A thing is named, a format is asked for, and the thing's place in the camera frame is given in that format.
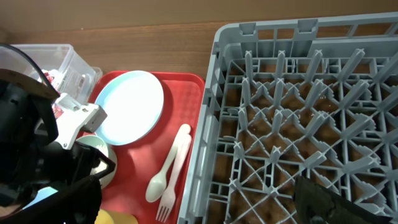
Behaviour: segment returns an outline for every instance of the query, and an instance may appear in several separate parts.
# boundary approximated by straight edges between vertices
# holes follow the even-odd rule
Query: white plate
[[[126,72],[103,88],[95,104],[108,115],[95,134],[108,144],[129,144],[144,137],[159,120],[163,88],[149,72]]]

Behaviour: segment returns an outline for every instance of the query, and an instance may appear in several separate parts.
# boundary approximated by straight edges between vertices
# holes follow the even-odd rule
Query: white plastic spoon
[[[169,170],[175,155],[177,154],[178,147],[182,143],[181,140],[183,139],[181,139],[181,136],[189,134],[190,131],[191,127],[188,124],[181,125],[180,129],[178,130],[162,169],[149,181],[147,192],[145,194],[145,198],[148,202],[155,202],[162,196],[167,185],[166,173]]]

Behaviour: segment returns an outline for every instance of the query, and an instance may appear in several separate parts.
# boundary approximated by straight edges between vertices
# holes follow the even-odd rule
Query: gray plastic dish rack
[[[397,222],[397,33],[398,12],[220,28],[178,223],[298,223],[298,175]]]

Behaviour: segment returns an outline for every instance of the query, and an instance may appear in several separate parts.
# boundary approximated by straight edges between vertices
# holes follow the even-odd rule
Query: white plastic fork
[[[170,182],[162,195],[159,208],[157,209],[157,215],[156,215],[157,221],[166,222],[167,218],[169,217],[173,209],[175,202],[175,192],[174,192],[175,184],[177,183],[177,179],[178,176],[180,175],[182,165],[184,164],[185,158],[188,154],[191,141],[192,137],[189,134],[181,136],[181,145],[178,147],[177,155],[174,160]]]

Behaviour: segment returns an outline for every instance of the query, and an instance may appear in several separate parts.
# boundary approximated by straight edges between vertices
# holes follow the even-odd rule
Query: black object
[[[0,69],[0,207],[27,205],[46,186],[58,190],[0,223],[94,223],[101,204],[99,179],[115,164],[94,147],[75,142],[64,150],[55,142],[52,111],[59,94],[40,68],[19,49],[0,44],[26,59],[46,86],[23,74]],[[90,175],[104,161],[107,169]]]
[[[391,218],[377,216],[340,195],[298,176],[295,180],[294,204],[303,224],[388,223]]]

